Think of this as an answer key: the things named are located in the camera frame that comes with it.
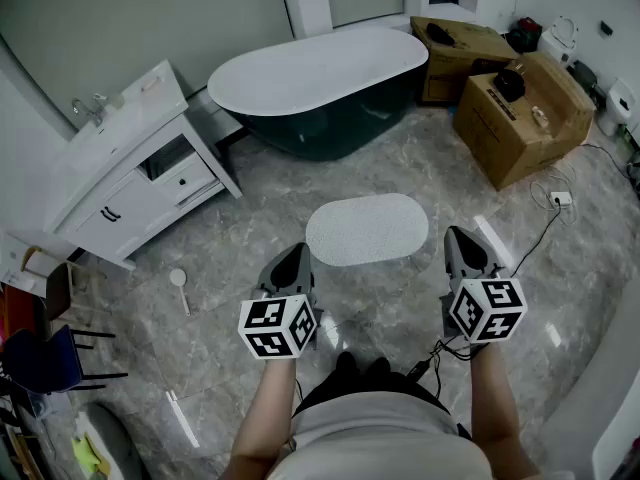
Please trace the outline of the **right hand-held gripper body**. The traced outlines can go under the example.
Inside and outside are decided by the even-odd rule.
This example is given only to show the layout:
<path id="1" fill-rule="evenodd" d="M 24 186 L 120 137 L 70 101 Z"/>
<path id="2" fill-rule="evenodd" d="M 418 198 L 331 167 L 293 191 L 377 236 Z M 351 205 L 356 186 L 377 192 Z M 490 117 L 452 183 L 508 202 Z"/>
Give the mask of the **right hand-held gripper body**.
<path id="1" fill-rule="evenodd" d="M 472 346 L 508 340 L 528 311 L 516 278 L 465 278 L 440 301 L 445 336 Z"/>

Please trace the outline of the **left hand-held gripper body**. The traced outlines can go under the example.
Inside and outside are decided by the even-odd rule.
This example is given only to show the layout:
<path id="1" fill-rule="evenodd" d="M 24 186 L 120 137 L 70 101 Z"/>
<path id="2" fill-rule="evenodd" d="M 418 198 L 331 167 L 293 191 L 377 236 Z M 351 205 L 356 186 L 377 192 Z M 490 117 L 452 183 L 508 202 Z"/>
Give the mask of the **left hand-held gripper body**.
<path id="1" fill-rule="evenodd" d="M 315 279 L 279 287 L 261 276 L 240 307 L 238 333 L 256 359 L 296 359 L 316 339 Z"/>

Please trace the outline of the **white oval bath mat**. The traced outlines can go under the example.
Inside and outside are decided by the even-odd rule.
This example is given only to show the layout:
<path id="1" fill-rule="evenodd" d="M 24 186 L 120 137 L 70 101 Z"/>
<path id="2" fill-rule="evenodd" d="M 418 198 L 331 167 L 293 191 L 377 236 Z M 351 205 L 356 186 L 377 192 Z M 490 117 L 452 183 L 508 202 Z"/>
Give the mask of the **white oval bath mat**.
<path id="1" fill-rule="evenodd" d="M 305 241 L 322 263 L 347 267 L 404 258 L 426 241 L 429 221 L 413 198 L 399 193 L 332 201 L 309 218 Z"/>

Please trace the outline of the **person's right forearm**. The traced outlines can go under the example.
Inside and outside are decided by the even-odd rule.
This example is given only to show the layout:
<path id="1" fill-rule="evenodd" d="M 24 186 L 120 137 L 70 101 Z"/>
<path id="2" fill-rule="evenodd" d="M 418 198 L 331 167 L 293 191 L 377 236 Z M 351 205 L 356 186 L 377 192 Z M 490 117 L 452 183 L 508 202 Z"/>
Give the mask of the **person's right forearm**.
<path id="1" fill-rule="evenodd" d="M 524 480 L 539 474 L 522 447 L 516 403 L 498 343 L 470 361 L 472 440 L 483 451 L 496 480 Z"/>

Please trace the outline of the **dark green white bathtub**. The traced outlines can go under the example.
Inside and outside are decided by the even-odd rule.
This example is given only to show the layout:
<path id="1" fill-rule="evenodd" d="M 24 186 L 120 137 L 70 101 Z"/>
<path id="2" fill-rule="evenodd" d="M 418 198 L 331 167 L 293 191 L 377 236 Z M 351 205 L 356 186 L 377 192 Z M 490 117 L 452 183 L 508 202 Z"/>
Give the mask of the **dark green white bathtub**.
<path id="1" fill-rule="evenodd" d="M 242 54 L 219 66 L 207 89 L 270 146 L 308 161 L 334 161 L 404 117 L 428 58 L 416 37 L 366 27 Z"/>

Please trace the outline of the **large cardboard box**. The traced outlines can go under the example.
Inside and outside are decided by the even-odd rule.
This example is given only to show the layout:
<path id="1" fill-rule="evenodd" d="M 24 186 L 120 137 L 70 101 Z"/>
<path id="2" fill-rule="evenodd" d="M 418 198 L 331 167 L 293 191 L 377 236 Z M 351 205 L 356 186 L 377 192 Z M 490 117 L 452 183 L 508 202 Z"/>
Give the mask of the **large cardboard box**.
<path id="1" fill-rule="evenodd" d="M 498 191 L 550 166 L 583 143 L 595 114 L 586 92 L 548 54 L 527 53 L 509 65 L 515 62 L 523 62 L 525 68 L 521 98 L 513 103 L 503 99 L 493 85 L 498 72 L 471 76 L 453 118 L 454 130 Z M 533 120 L 533 106 L 545 113 L 546 129 Z"/>

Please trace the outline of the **person's white shirt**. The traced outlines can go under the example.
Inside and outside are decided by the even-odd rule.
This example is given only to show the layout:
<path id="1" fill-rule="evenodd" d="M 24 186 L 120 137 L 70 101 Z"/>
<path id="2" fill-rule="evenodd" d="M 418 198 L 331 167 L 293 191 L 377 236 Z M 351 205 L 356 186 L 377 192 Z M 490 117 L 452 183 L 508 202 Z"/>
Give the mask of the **person's white shirt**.
<path id="1" fill-rule="evenodd" d="M 293 449 L 267 480 L 492 480 L 445 410 L 394 392 L 350 394 L 292 420 Z"/>

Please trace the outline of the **black device with prongs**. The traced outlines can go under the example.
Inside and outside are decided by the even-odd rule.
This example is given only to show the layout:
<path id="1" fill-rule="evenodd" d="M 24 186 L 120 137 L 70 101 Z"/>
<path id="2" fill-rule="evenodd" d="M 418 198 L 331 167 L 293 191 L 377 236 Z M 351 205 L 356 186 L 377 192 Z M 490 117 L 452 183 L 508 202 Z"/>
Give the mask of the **black device with prongs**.
<path id="1" fill-rule="evenodd" d="M 507 103 L 513 103 L 525 94 L 523 62 L 515 62 L 501 69 L 493 79 L 493 85 Z"/>

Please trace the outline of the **white vanity cabinet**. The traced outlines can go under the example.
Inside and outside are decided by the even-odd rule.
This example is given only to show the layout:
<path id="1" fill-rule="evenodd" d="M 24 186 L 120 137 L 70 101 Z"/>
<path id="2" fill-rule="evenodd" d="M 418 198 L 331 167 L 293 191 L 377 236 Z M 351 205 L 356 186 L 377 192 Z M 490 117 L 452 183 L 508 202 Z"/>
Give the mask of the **white vanity cabinet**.
<path id="1" fill-rule="evenodd" d="M 142 92 L 156 76 L 163 82 Z M 221 192 L 240 198 L 187 109 L 166 60 L 117 94 L 54 164 L 45 231 L 132 271 L 131 254 L 190 211 Z"/>

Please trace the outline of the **flat cardboard box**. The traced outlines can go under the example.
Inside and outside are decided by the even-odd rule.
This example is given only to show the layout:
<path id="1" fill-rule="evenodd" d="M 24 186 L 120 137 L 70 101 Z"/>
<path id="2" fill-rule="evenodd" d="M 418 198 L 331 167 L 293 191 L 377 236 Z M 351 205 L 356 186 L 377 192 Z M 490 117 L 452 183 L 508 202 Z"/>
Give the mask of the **flat cardboard box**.
<path id="1" fill-rule="evenodd" d="M 453 105 L 470 76 L 496 73 L 518 57 L 490 27 L 419 16 L 410 18 L 410 26 L 429 54 L 418 97 L 422 104 Z"/>

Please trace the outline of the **grey round bucket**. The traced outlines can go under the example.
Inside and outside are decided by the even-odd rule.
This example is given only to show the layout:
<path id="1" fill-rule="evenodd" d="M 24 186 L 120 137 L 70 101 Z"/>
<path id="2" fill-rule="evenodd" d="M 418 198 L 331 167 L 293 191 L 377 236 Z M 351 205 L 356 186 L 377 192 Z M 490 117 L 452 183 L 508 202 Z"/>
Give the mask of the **grey round bucket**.
<path id="1" fill-rule="evenodd" d="M 111 466 L 108 478 L 94 475 L 88 480 L 148 480 L 148 472 L 138 450 L 121 421 L 104 405 L 88 403 L 79 411 L 76 435 L 87 435 L 96 451 Z"/>

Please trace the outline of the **yellow cloth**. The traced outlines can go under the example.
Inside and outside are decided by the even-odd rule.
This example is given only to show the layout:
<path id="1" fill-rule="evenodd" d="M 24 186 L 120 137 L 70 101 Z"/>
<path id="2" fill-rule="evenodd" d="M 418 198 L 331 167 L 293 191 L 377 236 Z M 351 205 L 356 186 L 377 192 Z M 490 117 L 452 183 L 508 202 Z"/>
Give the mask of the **yellow cloth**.
<path id="1" fill-rule="evenodd" d="M 83 474 L 87 478 L 94 475 L 108 478 L 111 474 L 111 466 L 106 458 L 100 455 L 87 435 L 72 437 L 72 451 Z"/>

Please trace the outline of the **dark blue chair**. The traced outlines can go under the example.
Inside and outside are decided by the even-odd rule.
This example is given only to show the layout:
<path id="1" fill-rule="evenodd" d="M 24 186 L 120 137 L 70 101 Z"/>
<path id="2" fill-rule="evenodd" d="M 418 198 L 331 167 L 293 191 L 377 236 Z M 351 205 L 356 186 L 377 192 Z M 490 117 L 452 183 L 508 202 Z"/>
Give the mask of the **dark blue chair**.
<path id="1" fill-rule="evenodd" d="M 89 384 L 89 381 L 128 376 L 127 372 L 85 373 L 78 351 L 90 350 L 92 346 L 77 344 L 77 336 L 116 337 L 113 333 L 76 330 L 64 325 L 50 338 L 43 340 L 28 329 L 21 329 L 4 344 L 0 354 L 3 371 L 14 384 L 39 395 L 104 389 L 105 384 Z"/>

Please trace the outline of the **dark red bag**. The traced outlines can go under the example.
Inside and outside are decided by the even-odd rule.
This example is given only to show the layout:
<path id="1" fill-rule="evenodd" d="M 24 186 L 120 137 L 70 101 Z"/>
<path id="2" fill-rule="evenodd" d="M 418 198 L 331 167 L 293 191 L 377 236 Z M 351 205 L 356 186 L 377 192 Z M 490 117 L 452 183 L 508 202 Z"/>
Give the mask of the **dark red bag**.
<path id="1" fill-rule="evenodd" d="M 542 26 L 530 17 L 520 18 L 507 32 L 507 43 L 518 53 L 530 53 L 537 50 Z"/>

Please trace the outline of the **chrome faucet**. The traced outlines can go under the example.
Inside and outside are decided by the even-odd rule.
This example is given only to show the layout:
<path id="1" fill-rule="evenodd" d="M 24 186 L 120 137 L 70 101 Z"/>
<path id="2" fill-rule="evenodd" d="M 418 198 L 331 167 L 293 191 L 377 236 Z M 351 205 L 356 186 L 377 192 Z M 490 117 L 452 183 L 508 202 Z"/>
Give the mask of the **chrome faucet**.
<path id="1" fill-rule="evenodd" d="M 87 116 L 96 127 L 99 127 L 103 123 L 103 116 L 105 113 L 105 105 L 103 102 L 105 99 L 100 94 L 94 94 L 93 101 L 94 106 L 89 107 L 79 98 L 73 98 L 71 100 L 72 110 L 78 116 Z"/>

